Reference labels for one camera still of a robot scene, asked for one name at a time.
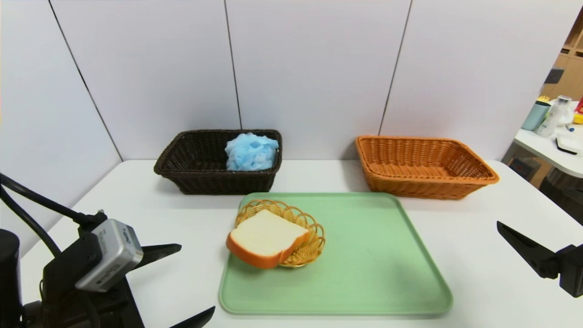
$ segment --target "bread slice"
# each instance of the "bread slice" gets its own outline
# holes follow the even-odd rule
[[[227,248],[243,262],[270,269],[287,260],[309,238],[308,229],[263,210],[231,231]]]

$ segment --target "plastic tray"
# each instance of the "plastic tray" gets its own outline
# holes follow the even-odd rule
[[[382,193],[254,193],[311,214],[326,246],[302,268],[261,270],[232,254],[221,305],[248,315],[436,315],[453,296],[399,201]]]

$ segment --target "wooden cabinet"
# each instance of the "wooden cabinet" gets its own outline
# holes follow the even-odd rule
[[[560,54],[554,65],[565,72],[557,84],[546,84],[540,94],[551,99],[563,95],[579,101],[583,96],[583,58]]]
[[[579,101],[583,96],[583,11],[579,12],[554,65],[565,72],[559,83],[546,84],[540,94],[551,99],[563,95]]]

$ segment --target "blue cloth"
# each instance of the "blue cloth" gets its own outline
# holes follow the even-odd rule
[[[227,170],[259,171],[273,166],[277,140],[268,137],[258,137],[253,133],[241,133],[237,138],[227,142]]]

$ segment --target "table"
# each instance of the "table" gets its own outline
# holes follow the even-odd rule
[[[209,328],[580,327],[583,298],[543,280],[497,233],[500,220],[554,251],[583,242],[583,227],[500,162],[500,182],[459,201],[400,198],[447,281],[453,308],[438,317],[235,316],[219,305],[224,241],[242,196],[185,196],[153,173],[153,160],[119,164],[74,207],[133,226],[143,245],[182,244],[182,251],[127,275],[148,328],[170,327],[216,305]],[[285,160],[274,192],[368,191],[358,161]],[[76,225],[61,219],[50,235],[64,249]],[[23,300],[39,298],[51,255],[38,243],[21,262]]]
[[[574,110],[578,103],[579,102],[571,102],[569,106]],[[574,134],[575,139],[583,144],[583,125],[574,124],[573,127],[575,128],[574,132],[568,132],[564,127],[559,127],[549,138],[543,138],[532,131],[520,129],[514,137],[514,143],[508,150],[507,155],[512,157],[515,147],[518,145],[536,156],[543,158],[554,167],[570,176],[583,177],[583,153],[579,153],[578,155],[565,153],[558,150],[555,143],[557,134],[572,133]],[[506,158],[505,156],[503,162],[507,163],[510,159],[511,158]]]

